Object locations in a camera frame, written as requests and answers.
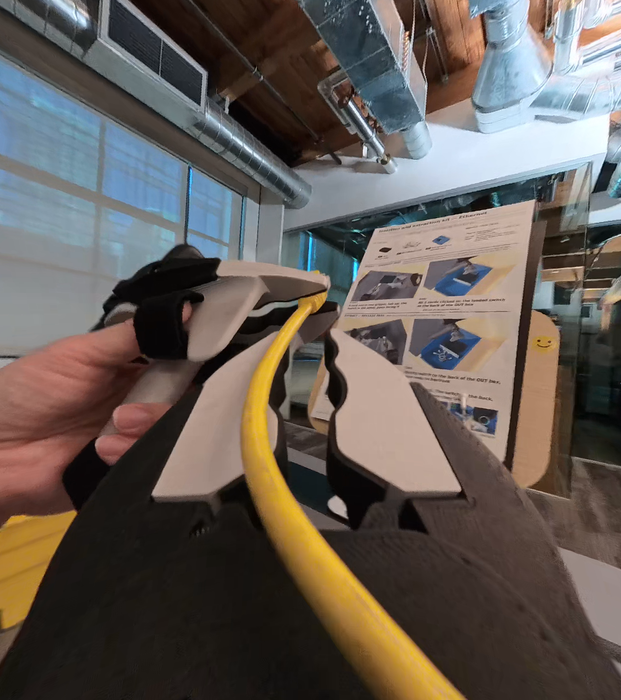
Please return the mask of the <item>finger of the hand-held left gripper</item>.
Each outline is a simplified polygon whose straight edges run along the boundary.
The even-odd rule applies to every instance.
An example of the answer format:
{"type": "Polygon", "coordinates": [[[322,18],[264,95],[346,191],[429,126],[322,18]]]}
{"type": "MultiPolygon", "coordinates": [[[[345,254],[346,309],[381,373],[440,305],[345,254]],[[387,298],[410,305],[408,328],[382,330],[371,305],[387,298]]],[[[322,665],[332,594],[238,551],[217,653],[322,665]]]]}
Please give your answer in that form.
{"type": "MultiPolygon", "coordinates": [[[[263,339],[282,328],[297,310],[297,302],[271,302],[249,313],[236,335],[236,353],[246,351],[263,339]]],[[[289,343],[289,352],[295,353],[298,347],[318,340],[339,319],[340,305],[331,300],[311,314],[293,340],[289,343]]]]}
{"type": "Polygon", "coordinates": [[[246,260],[221,261],[217,267],[217,277],[260,278],[267,292],[255,304],[255,310],[272,303],[295,302],[328,292],[331,287],[330,278],[319,272],[246,260]]]}

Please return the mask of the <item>grey wall air vent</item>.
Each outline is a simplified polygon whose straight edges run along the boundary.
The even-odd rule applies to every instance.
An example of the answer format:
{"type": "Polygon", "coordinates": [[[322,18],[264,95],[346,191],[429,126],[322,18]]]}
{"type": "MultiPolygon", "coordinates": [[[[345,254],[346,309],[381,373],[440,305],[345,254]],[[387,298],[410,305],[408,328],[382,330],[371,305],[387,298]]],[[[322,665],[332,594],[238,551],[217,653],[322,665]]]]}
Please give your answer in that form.
{"type": "Polygon", "coordinates": [[[204,114],[208,73],[129,1],[100,1],[87,66],[172,123],[204,114]]]}

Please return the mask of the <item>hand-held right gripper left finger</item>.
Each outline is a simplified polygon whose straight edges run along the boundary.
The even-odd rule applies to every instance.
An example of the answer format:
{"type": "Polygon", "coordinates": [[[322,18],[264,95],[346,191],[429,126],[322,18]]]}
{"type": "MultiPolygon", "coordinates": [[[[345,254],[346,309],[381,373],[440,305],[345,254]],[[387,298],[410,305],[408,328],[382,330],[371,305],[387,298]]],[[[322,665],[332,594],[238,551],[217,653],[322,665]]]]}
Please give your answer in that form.
{"type": "Polygon", "coordinates": [[[152,491],[157,503],[205,503],[244,479],[240,436],[245,398],[272,339],[261,339],[223,364],[203,385],[152,491]]]}

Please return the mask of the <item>foil wrapped rectangular duct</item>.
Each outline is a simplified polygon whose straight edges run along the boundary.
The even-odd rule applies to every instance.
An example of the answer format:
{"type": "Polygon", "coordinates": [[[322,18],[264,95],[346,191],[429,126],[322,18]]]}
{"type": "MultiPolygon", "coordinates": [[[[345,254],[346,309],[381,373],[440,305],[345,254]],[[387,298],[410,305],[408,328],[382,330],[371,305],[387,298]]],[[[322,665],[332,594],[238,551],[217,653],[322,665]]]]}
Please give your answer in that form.
{"type": "Polygon", "coordinates": [[[370,117],[399,133],[408,156],[432,147],[425,121],[428,82],[393,1],[299,1],[370,117]]]}

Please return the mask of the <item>large window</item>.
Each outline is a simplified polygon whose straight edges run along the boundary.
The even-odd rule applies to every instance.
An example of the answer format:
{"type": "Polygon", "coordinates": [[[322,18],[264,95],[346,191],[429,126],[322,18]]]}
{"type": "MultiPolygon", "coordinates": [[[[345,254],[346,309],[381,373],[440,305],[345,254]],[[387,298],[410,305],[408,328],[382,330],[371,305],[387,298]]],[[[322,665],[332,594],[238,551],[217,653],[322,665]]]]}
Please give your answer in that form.
{"type": "Polygon", "coordinates": [[[92,327],[177,244],[240,258],[246,204],[0,56],[0,358],[92,327]]]}

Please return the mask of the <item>silver insulated pipe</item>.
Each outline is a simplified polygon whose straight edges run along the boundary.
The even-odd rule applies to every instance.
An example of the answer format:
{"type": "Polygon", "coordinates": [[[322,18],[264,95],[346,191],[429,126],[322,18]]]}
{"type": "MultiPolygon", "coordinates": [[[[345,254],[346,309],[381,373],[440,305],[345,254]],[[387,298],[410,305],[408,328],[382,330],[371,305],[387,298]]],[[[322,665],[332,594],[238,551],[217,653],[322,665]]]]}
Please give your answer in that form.
{"type": "Polygon", "coordinates": [[[378,137],[372,123],[361,107],[361,99],[346,71],[339,69],[317,84],[317,91],[339,122],[361,141],[366,155],[371,155],[386,174],[394,174],[397,165],[378,137]]]}

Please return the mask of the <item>person's left hand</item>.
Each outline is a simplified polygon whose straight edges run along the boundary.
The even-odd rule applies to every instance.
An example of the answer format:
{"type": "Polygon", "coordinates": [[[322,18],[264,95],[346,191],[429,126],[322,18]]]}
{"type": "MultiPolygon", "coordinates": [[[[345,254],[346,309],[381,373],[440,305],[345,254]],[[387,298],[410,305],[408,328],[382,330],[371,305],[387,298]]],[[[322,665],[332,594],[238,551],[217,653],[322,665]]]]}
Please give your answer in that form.
{"type": "Polygon", "coordinates": [[[166,414],[123,405],[144,365],[131,320],[61,339],[0,368],[0,527],[67,512],[62,475],[96,439],[109,466],[166,414]]]}

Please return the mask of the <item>round spiral air duct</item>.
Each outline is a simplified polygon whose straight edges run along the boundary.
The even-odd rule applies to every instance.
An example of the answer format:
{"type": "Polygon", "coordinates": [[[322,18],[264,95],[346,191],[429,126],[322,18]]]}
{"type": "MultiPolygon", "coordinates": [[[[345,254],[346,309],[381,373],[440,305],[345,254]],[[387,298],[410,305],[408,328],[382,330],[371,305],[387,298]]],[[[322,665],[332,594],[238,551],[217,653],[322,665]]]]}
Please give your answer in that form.
{"type": "Polygon", "coordinates": [[[208,99],[194,110],[189,133],[213,153],[275,193],[292,209],[305,207],[312,187],[257,137],[208,99]]]}
{"type": "Polygon", "coordinates": [[[83,55],[98,36],[99,1],[0,1],[0,8],[63,50],[83,55]]]}

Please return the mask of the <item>yellow plastic bin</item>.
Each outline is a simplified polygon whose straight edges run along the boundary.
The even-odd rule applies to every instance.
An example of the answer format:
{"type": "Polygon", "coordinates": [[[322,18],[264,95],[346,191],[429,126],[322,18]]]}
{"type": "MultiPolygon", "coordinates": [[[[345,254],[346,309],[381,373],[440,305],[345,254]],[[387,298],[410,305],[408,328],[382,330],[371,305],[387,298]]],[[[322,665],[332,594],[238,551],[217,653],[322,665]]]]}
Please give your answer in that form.
{"type": "Polygon", "coordinates": [[[0,629],[20,624],[34,602],[55,551],[76,516],[10,518],[0,528],[0,629]]]}

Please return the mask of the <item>large silver conical duct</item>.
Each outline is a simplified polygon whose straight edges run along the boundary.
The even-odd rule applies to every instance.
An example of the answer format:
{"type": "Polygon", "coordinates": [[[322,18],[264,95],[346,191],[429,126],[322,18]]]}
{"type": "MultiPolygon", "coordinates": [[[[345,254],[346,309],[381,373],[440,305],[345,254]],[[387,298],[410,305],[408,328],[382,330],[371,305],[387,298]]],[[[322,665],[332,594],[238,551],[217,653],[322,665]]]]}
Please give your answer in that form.
{"type": "Polygon", "coordinates": [[[559,1],[553,55],[528,21],[529,1],[470,1],[484,17],[486,49],[472,92],[479,131],[490,134],[535,118],[609,116],[621,110],[621,30],[586,46],[591,30],[621,15],[621,1],[559,1]]]}

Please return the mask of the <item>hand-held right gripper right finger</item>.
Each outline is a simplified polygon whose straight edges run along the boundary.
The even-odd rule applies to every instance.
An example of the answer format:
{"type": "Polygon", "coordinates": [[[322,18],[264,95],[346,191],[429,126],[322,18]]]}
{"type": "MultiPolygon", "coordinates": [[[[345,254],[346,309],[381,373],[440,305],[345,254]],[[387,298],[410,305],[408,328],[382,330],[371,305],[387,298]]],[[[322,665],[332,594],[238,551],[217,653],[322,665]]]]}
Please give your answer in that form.
{"type": "Polygon", "coordinates": [[[389,360],[341,330],[325,341],[332,404],[327,477],[352,529],[369,509],[412,498],[458,499],[463,488],[416,391],[389,360]]]}

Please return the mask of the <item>interior glass window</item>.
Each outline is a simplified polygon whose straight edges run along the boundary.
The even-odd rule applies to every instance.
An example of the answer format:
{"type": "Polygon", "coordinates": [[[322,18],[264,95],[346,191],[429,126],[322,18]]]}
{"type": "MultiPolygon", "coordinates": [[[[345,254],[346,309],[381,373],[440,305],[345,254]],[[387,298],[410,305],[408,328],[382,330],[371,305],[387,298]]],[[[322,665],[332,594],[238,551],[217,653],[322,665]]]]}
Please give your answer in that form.
{"type": "Polygon", "coordinates": [[[590,166],[582,165],[311,225],[283,234],[281,261],[288,267],[328,275],[332,281],[330,298],[344,307],[376,229],[535,200],[522,309],[526,316],[521,320],[520,334],[527,332],[533,311],[542,313],[559,332],[559,363],[549,465],[543,477],[527,487],[568,495],[585,268],[566,264],[576,253],[582,252],[586,258],[589,181],[590,166]]]}

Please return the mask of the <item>instruction poster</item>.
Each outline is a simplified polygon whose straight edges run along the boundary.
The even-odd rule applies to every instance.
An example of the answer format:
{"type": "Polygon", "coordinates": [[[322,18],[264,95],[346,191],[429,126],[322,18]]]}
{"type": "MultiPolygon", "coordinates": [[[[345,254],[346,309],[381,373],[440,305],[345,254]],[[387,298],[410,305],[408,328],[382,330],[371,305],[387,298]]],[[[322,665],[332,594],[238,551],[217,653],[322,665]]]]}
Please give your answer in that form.
{"type": "Polygon", "coordinates": [[[530,199],[376,229],[338,323],[502,461],[536,207],[530,199]]]}

